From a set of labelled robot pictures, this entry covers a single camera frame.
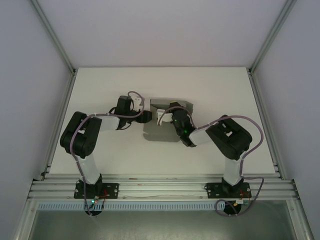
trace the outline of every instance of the glass panel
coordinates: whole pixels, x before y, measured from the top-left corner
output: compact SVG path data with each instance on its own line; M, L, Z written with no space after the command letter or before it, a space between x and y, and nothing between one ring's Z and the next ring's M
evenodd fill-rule
M257 201L245 215L214 211L38 211L30 240L294 240L285 201Z

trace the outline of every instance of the white platform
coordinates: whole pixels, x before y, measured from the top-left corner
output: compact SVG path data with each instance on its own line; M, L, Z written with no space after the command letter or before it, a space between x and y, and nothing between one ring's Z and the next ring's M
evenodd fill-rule
M147 102L148 98L177 98L193 103L192 116L198 127L224 114L244 115L262 125L244 67L115 67L78 70L62 130L74 112L106 113L128 91L139 92ZM260 140L256 127L246 120L235 120L251 133L254 146ZM102 174L191 176L224 172L224 156L213 142L188 148L182 142L147 141L143 125L136 122L127 130L101 132L93 154ZM246 158L243 172L275 172L266 141ZM73 158L59 144L50 173L78 174Z

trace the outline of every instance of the white panel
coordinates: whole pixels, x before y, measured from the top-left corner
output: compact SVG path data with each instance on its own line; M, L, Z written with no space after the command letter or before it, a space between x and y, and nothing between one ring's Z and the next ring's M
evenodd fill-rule
M320 239L320 1L297 1L257 71L285 168Z
M285 0L40 0L76 67L250 67Z
M40 174L70 76L26 0L0 1L0 239L10 240Z
M177 98L193 103L193 118L200 127L224 114L244 115L261 125L259 113L244 67L137 67L80 68L75 80L62 129L76 111L106 113L117 105L120 95L135 90L145 98ZM260 140L257 128L235 119ZM143 125L134 122L123 131L100 132L93 152L102 174L203 175L223 174L225 157L207 142L195 148L182 142L147 141ZM267 143L246 158L244 173L275 172ZM77 174L74 159L58 146L51 174Z

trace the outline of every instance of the white table surface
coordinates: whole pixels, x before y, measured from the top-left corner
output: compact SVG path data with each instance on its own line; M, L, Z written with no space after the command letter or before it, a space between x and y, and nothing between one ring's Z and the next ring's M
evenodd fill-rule
M63 122L62 131L76 111L106 113L120 95L137 91L146 98L177 98L193 103L193 119L199 127L220 116L244 115L260 126L257 105L245 67L104 67L80 68ZM256 127L235 119L260 140ZM223 174L224 156L213 142L194 148L182 142L154 142L143 137L143 125L132 123L123 131L101 132L93 152L102 174L143 176L192 176ZM244 163L245 174L275 173L264 141ZM58 144L51 174L78 174L73 158Z

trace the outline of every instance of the white wall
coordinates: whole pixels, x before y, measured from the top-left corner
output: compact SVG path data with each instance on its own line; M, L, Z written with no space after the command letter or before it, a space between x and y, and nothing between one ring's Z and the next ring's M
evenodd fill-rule
M280 152L320 239L320 1L297 1L256 73Z
M75 67L249 67L285 2L39 0Z
M0 239L40 174L70 73L27 0L0 1Z

